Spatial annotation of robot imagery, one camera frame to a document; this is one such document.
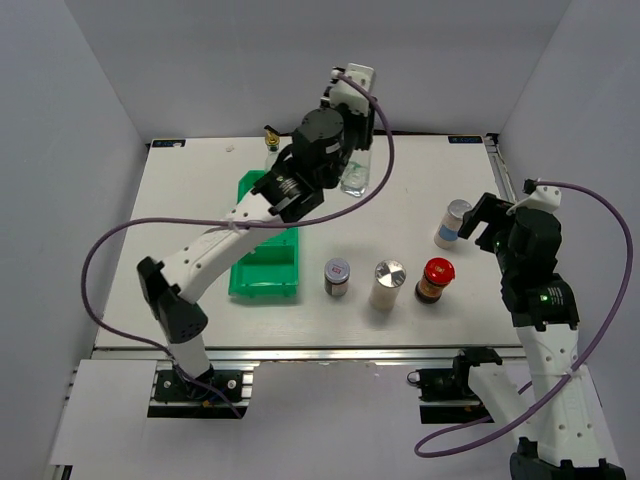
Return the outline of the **clear glass oil bottle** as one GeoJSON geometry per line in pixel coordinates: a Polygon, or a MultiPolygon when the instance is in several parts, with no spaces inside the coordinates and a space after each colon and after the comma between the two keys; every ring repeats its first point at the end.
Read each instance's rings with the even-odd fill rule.
{"type": "Polygon", "coordinates": [[[340,190],[352,197],[361,198],[366,193],[371,170],[371,150],[355,150],[344,170],[340,190]]]}

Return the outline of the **glass bottle with dark residue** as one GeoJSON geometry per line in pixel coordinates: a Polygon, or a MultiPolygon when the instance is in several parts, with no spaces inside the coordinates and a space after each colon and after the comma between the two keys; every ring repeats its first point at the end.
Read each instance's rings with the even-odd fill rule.
{"type": "Polygon", "coordinates": [[[280,134],[270,125],[264,127],[265,130],[265,145],[267,148],[267,156],[265,159],[264,170],[269,171],[275,164],[279,151],[280,151],[280,134]]]}

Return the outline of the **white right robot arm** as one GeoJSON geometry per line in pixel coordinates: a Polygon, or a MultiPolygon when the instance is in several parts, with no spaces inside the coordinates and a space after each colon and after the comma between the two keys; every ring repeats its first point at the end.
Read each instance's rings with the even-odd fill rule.
{"type": "Polygon", "coordinates": [[[509,385],[499,360],[486,351],[453,371],[461,397],[477,396],[516,450],[514,479],[623,479],[597,439],[578,366],[579,314],[570,285],[556,273],[561,224],[553,211],[559,190],[542,188],[513,204],[482,195],[463,216],[459,237],[486,225],[477,246],[495,255],[501,296],[524,349],[535,402],[527,405],[509,385]]]}

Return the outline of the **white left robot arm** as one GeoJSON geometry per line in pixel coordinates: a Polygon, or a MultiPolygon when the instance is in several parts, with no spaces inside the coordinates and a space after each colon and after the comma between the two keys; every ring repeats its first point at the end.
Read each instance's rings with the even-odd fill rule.
{"type": "Polygon", "coordinates": [[[371,147],[375,112],[345,82],[327,89],[319,108],[307,113],[276,161],[224,218],[175,254],[137,265],[146,303],[159,322],[180,368],[177,387],[199,399],[214,375],[202,333],[208,319],[198,301],[237,261],[264,241],[301,221],[338,186],[352,154],[371,147]]]}

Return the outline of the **blue label salt jar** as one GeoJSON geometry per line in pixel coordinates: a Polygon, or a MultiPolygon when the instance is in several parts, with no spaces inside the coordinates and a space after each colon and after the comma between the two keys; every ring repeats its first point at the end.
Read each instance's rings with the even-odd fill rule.
{"type": "Polygon", "coordinates": [[[455,199],[448,204],[434,234],[436,246],[441,249],[449,249],[455,244],[464,220],[464,214],[471,209],[472,205],[463,199],[455,199]]]}

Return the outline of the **right table logo sticker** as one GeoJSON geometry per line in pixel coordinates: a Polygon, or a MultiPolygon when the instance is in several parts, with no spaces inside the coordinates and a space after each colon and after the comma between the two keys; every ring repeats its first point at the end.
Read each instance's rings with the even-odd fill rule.
{"type": "Polygon", "coordinates": [[[483,144],[484,139],[478,135],[449,135],[450,144],[483,144]]]}

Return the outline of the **table logo sticker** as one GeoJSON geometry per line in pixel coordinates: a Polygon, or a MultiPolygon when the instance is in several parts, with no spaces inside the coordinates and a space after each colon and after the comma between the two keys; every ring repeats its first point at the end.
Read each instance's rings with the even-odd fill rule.
{"type": "Polygon", "coordinates": [[[152,148],[183,148],[185,139],[154,139],[151,142],[152,148]]]}
{"type": "Polygon", "coordinates": [[[478,135],[449,135],[450,144],[483,144],[484,139],[478,135]]]}

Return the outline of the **red lid sauce jar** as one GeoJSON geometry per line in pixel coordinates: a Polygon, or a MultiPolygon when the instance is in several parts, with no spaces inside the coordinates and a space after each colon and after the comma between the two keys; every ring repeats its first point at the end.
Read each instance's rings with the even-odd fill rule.
{"type": "Polygon", "coordinates": [[[440,300],[446,287],[455,279],[455,268],[446,258],[429,259],[423,269],[421,279],[416,283],[416,298],[424,304],[440,300]]]}

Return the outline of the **white powder jar silver lid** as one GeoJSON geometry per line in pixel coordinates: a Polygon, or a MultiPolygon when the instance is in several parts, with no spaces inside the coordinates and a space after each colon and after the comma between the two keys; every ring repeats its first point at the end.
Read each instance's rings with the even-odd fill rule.
{"type": "Polygon", "coordinates": [[[406,269],[400,262],[391,259],[379,262],[374,270],[370,305],[379,311],[392,310],[405,280],[406,269]]]}

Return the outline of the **small dark spice jar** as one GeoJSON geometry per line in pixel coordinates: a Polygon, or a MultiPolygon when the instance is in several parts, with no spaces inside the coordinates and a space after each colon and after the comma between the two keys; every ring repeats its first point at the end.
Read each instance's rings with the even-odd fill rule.
{"type": "Polygon", "coordinates": [[[348,291],[350,265],[343,258],[332,258],[324,266],[324,289],[332,297],[341,297],[348,291]]]}

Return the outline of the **green plastic divided bin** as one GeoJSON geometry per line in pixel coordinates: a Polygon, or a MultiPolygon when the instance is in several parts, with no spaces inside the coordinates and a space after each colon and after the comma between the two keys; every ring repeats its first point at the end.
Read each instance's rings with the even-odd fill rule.
{"type": "Polygon", "coordinates": [[[289,298],[299,286],[299,234],[287,229],[272,237],[231,267],[228,295],[289,298]]]}

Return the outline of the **left table logo sticker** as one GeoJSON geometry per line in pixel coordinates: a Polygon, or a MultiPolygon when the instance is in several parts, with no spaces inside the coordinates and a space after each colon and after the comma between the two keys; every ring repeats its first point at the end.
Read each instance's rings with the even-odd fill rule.
{"type": "Polygon", "coordinates": [[[154,139],[151,142],[152,148],[183,148],[185,139],[154,139]]]}

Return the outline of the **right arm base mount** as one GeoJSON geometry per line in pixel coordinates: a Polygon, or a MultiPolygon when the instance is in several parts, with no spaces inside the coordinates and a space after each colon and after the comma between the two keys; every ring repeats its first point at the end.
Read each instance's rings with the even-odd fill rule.
{"type": "Polygon", "coordinates": [[[463,424],[493,419],[469,387],[472,367],[502,366],[499,354],[489,347],[461,349],[447,368],[422,368],[407,374],[407,383],[420,391],[420,419],[425,425],[463,424]]]}

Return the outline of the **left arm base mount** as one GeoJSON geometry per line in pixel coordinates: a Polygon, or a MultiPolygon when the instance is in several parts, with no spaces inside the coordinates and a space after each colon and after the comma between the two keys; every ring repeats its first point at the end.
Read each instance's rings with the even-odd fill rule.
{"type": "Polygon", "coordinates": [[[251,393],[251,375],[238,369],[215,369],[196,382],[175,367],[156,371],[147,416],[164,419],[231,419],[244,417],[251,393]]]}

